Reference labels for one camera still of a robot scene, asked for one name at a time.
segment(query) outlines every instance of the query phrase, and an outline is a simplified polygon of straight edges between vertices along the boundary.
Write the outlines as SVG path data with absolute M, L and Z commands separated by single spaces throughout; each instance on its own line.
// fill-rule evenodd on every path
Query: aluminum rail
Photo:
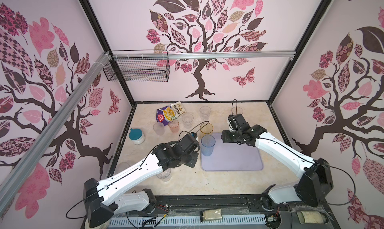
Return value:
M 12 198 L 15 197 L 19 188 L 23 185 L 24 181 L 29 177 L 32 170 L 35 169 L 36 164 L 41 159 L 41 156 L 47 150 L 56 134 L 63 127 L 65 121 L 72 113 L 80 99 L 84 96 L 93 80 L 97 77 L 98 73 L 109 62 L 110 56 L 108 52 L 103 52 L 92 65 L 89 72 L 85 74 L 81 83 L 74 89 L 70 97 L 60 107 L 59 111 L 52 118 L 51 122 L 37 137 L 35 143 L 23 155 L 20 162 L 15 166 L 7 178 L 0 186 L 0 214 L 2 214 Z
M 165 53 L 118 54 L 113 58 L 150 58 L 166 56 Z M 208 59 L 208 58 L 254 58 L 254 57 L 294 57 L 295 51 L 238 51 L 238 52 L 200 52 L 200 53 L 168 53 L 169 59 Z

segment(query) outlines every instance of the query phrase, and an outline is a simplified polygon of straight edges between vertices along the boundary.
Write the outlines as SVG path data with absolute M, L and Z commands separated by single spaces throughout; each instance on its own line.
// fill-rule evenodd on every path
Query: butterfly design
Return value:
M 255 79 L 255 77 L 253 76 L 253 74 L 255 73 L 255 68 L 253 67 L 252 69 L 250 69 L 247 74 L 245 75 L 245 77 L 242 77 L 242 76 L 236 76 L 236 77 L 233 77 L 232 79 L 234 79 L 235 82 L 239 82 L 239 85 L 242 86 L 244 88 L 244 86 L 247 84 L 247 82 L 253 82 L 255 83 L 253 80 Z
M 120 102 L 119 97 L 115 96 L 115 93 L 111 89 L 109 89 L 109 94 L 111 96 L 113 104 L 109 107 L 108 115 L 112 114 L 113 112 L 117 113 L 119 111 L 118 103 Z

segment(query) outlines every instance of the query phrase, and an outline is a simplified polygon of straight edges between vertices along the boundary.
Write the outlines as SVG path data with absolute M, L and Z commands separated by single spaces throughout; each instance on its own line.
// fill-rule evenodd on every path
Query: blue plastic cup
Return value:
M 212 152 L 214 151 L 216 140 L 211 135 L 205 135 L 203 138 L 201 138 L 201 153 L 205 156 L 212 155 Z

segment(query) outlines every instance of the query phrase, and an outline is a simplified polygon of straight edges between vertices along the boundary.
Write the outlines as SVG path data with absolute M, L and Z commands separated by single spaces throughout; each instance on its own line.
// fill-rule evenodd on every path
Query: teal lid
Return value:
M 140 129 L 131 129 L 131 132 L 129 133 L 129 138 L 131 140 L 137 140 L 143 135 L 143 132 Z

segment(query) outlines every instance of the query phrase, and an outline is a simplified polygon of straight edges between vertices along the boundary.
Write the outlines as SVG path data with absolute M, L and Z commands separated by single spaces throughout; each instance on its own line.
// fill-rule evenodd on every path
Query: tree mural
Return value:
M 368 158 L 374 155 L 384 159 L 384 137 L 371 133 L 384 133 L 384 62 L 364 57 L 365 50 L 384 54 L 384 32 L 372 26 L 357 30 L 362 32 L 363 46 L 348 34 L 338 46 L 336 60 L 332 51 L 321 55 L 321 69 L 312 73 L 314 80 L 303 87 L 314 99 L 308 106 L 317 122 L 314 136 L 307 145 L 292 139 L 303 154 L 310 156 L 326 133 L 336 134 L 332 142 L 340 143 L 340 153 L 349 148 L 354 152 L 351 166 L 356 175 L 361 169 L 362 157 L 356 150 L 360 142 L 366 154 L 364 174 L 384 194 L 384 165 Z
M 167 13 L 155 12 L 162 6 Z M 151 20 L 156 27 L 149 29 L 146 38 L 156 44 L 155 53 L 168 50 L 172 53 L 260 51 L 266 45 L 257 41 L 266 31 L 256 31 L 263 18 L 257 18 L 263 9 L 262 0 L 158 0 L 150 10 Z M 205 88 L 201 71 L 216 70 L 218 66 L 229 70 L 248 62 L 246 58 L 170 60 L 175 71 L 192 72 L 198 88 L 187 97 L 212 95 Z M 237 76 L 233 80 L 244 86 L 253 81 L 253 76 Z

